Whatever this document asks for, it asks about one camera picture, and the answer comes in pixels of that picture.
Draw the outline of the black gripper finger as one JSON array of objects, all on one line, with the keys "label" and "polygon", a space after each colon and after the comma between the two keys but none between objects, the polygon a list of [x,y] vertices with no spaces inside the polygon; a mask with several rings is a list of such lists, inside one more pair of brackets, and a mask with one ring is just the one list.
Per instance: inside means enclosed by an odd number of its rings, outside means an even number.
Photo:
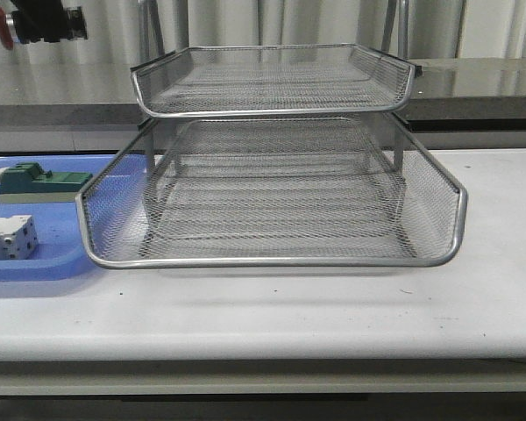
[{"label": "black gripper finger", "polygon": [[11,13],[18,40],[49,43],[74,38],[69,13],[61,0],[11,0],[16,10]]}]

